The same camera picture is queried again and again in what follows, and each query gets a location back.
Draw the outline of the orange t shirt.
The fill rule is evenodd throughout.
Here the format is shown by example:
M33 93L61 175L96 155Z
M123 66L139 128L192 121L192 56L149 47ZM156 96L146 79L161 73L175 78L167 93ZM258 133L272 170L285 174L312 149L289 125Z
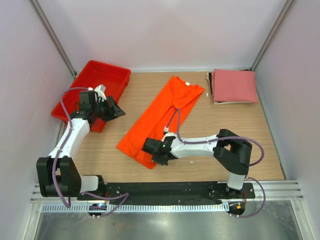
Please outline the orange t shirt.
M204 91L198 84L171 77L116 147L144 167L153 169L156 163L152 156L142 151L146 138L161 140L167 124L176 132L178 122L184 122Z

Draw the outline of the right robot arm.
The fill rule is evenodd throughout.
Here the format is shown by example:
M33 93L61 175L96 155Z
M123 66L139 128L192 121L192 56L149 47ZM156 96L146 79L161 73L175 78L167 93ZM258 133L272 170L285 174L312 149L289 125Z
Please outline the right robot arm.
M218 134L200 138L182 138L168 131L161 140L146 138L142 151L150 154L151 160L158 165L186 157L213 157L228 171L226 194L237 198L244 191L252 147L246 138L221 129Z

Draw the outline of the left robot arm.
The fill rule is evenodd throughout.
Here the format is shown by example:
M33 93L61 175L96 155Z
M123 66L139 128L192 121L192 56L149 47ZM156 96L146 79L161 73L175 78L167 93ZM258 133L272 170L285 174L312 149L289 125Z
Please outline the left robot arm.
M96 88L77 87L78 106L67 114L67 127L57 146L47 157L36 162L40 193L43 197L76 198L88 192L95 200L106 194L103 177L80 175L74 158L93 124L101 120L108 122L125 115L114 98L105 95L104 85Z

